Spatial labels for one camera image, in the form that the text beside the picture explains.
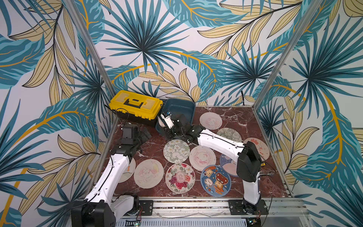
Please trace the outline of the white floral round coaster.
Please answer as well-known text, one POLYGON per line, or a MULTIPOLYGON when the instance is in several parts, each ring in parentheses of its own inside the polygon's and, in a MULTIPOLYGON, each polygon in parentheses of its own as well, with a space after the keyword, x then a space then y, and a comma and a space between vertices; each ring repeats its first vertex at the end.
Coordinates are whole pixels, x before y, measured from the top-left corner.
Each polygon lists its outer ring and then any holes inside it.
POLYGON ((182 140, 171 140, 164 146, 163 149, 165 159, 174 164, 186 161, 189 154, 190 147, 182 140))

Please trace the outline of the pink cartoon round coaster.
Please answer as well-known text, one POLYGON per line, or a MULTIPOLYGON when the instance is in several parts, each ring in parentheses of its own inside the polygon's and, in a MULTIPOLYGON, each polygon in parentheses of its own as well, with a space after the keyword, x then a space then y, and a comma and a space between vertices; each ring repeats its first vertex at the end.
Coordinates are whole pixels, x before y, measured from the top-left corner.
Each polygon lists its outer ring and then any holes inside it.
POLYGON ((207 166, 216 164, 216 155, 208 147, 196 146, 189 154, 189 162, 197 171, 202 171, 207 166))

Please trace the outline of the pastel cartoon round coaster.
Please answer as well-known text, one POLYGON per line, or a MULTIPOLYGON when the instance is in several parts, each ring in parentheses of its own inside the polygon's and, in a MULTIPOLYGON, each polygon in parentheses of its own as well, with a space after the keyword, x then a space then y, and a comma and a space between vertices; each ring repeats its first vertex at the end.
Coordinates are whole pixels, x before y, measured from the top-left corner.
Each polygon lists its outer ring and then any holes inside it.
POLYGON ((172 122, 170 116, 167 116, 167 117, 165 117, 163 115, 159 116, 158 123, 164 129, 171 129, 173 126, 173 122, 172 122))

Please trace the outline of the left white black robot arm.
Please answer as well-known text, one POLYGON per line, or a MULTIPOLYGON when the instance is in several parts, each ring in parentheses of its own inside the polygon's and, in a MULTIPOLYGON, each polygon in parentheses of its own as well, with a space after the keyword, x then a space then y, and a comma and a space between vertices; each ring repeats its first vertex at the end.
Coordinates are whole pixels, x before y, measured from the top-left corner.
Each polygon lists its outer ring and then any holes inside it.
POLYGON ((122 136, 110 150, 109 162, 98 182, 84 200, 75 202, 71 208, 73 227, 114 227, 126 213, 139 209, 136 196, 123 195, 115 202, 112 197, 133 157, 151 138, 145 127, 123 126, 122 136))

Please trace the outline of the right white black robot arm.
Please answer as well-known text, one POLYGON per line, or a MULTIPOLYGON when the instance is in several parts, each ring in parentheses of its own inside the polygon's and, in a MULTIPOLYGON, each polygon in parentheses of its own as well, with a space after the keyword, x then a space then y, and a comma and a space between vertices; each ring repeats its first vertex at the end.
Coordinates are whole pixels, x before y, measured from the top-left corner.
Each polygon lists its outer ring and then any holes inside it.
POLYGON ((261 199, 260 171, 262 160, 253 142, 246 144, 219 136, 205 127, 187 122, 182 114, 176 118, 171 112, 163 112, 158 122, 169 140, 180 139, 213 149, 236 162, 236 173, 243 181, 242 209, 250 215, 268 214, 266 203, 261 199))

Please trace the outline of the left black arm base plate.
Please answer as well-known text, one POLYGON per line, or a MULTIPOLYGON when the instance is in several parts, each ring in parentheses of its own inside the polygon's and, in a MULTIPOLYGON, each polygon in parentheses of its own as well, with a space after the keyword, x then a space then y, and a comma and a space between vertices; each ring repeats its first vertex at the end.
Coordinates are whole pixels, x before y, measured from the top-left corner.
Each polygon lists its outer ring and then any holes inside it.
POLYGON ((140 200, 137 208, 138 216, 152 216, 154 201, 153 200, 140 200))

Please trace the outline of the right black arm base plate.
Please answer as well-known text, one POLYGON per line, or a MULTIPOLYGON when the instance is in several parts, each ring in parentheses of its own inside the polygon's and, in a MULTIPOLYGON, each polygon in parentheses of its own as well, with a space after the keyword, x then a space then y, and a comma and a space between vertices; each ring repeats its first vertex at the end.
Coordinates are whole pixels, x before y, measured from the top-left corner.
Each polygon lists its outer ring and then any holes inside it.
POLYGON ((251 204, 245 199, 229 200, 228 207, 231 215, 267 215, 268 207, 264 200, 259 199, 256 204, 251 204))

